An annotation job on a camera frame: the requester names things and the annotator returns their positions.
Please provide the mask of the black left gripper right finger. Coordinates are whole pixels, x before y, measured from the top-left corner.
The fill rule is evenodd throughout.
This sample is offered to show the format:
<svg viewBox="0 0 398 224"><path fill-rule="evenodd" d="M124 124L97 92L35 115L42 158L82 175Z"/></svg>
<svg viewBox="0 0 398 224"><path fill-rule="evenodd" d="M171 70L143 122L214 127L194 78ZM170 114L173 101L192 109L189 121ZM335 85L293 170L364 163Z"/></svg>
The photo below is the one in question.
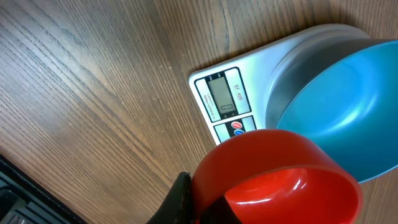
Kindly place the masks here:
<svg viewBox="0 0 398 224"><path fill-rule="evenodd" d="M242 224L242 222L222 195L201 214L199 224Z"/></svg>

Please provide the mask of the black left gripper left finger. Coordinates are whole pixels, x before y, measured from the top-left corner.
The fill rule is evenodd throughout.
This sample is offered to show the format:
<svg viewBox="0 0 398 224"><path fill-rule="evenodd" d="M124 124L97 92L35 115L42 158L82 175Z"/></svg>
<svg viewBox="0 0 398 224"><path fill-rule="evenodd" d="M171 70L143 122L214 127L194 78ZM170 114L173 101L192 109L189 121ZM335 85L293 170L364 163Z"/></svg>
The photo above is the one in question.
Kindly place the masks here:
<svg viewBox="0 0 398 224"><path fill-rule="evenodd" d="M193 219L191 177L181 172L147 224L190 224Z"/></svg>

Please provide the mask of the red scoop with blue handle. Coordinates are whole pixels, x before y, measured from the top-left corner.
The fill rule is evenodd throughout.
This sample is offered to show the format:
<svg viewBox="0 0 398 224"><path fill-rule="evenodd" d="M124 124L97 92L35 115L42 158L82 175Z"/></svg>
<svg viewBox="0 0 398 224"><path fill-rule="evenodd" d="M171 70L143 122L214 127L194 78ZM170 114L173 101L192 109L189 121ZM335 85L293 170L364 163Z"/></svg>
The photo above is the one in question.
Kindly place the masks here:
<svg viewBox="0 0 398 224"><path fill-rule="evenodd" d="M192 178L193 215L225 196L242 223L353 223L358 181L313 141L285 130L235 136L211 150Z"/></svg>

